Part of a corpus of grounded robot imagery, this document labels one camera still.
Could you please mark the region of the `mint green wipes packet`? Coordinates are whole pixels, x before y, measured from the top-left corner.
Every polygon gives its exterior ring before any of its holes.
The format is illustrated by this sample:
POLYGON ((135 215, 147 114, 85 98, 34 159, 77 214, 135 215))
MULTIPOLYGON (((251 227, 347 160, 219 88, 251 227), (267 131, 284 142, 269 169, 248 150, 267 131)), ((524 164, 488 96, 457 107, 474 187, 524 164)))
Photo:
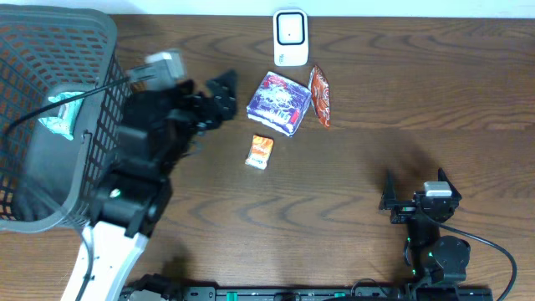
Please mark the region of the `mint green wipes packet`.
POLYGON ((53 109, 53 113, 46 114, 38 121, 55 135, 61 135, 67 140, 74 139, 74 128, 84 99, 77 99, 53 109))

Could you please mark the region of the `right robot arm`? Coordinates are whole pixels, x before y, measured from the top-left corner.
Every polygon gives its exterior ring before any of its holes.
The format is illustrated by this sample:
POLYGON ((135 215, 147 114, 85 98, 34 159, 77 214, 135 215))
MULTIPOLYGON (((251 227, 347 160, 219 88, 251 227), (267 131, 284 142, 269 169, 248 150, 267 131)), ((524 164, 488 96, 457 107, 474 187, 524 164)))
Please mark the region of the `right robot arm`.
POLYGON ((400 296, 408 300, 458 300, 458 284, 466 280, 470 244, 458 237, 442 236, 440 227, 451 218, 461 194, 440 169, 438 179, 427 181, 409 201, 395 192, 394 177, 388 173, 379 209, 390 212, 392 224, 405 224, 405 264, 412 267, 414 280, 404 285, 400 296))

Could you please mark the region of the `purple noodle packet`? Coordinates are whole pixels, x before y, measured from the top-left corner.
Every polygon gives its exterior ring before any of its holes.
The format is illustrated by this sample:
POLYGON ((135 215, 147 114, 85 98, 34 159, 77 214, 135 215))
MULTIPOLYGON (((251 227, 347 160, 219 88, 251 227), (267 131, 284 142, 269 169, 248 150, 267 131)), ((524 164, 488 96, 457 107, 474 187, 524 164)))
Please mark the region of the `purple noodle packet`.
POLYGON ((300 126, 310 103, 311 92, 307 88, 268 72, 247 105, 247 117, 290 137, 300 126))

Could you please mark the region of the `small orange snack packet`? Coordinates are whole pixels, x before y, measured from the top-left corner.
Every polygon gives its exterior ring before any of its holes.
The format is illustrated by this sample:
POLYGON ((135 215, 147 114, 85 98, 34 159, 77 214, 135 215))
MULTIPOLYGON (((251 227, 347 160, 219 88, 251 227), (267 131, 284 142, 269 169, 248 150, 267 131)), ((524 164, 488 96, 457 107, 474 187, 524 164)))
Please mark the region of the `small orange snack packet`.
POLYGON ((254 135, 252 145, 245 160, 245 164, 260 170, 265 170, 273 151, 274 140, 268 137, 254 135))

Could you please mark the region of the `red orange snack sachet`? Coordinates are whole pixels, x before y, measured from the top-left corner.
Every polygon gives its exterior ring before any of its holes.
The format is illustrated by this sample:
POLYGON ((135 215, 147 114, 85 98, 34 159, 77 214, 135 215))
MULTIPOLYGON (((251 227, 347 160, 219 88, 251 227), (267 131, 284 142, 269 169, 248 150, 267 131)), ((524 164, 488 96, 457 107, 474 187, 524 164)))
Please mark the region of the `red orange snack sachet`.
POLYGON ((330 127, 329 82, 318 65, 314 65, 311 70, 308 89, 312 94, 314 112, 319 122, 328 129, 330 127))

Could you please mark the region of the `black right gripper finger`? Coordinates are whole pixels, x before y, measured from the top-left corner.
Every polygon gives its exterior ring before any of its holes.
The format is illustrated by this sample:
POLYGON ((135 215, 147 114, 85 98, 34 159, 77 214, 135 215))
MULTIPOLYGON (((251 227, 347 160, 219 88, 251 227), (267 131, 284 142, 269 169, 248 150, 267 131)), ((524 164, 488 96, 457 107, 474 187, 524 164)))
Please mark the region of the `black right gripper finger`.
POLYGON ((396 200, 394 177, 390 171, 386 173, 385 188, 382 193, 381 201, 393 202, 396 200))
POLYGON ((449 187, 451 189, 451 195, 452 196, 459 196, 460 195, 459 191, 451 183, 451 181, 449 180, 449 178, 447 177, 445 171, 442 168, 438 169, 437 177, 438 177, 438 181, 444 181, 449 185, 449 187))

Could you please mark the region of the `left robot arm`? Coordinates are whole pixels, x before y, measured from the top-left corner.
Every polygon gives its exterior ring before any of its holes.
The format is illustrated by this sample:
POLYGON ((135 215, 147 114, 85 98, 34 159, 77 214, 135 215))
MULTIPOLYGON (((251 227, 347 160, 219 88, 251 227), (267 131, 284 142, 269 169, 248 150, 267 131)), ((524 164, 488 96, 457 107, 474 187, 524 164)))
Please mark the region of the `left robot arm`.
POLYGON ((117 300, 172 196, 170 174, 193 139, 237 112, 237 73, 132 94, 122 109, 118 145, 89 194, 89 221, 64 300, 117 300))

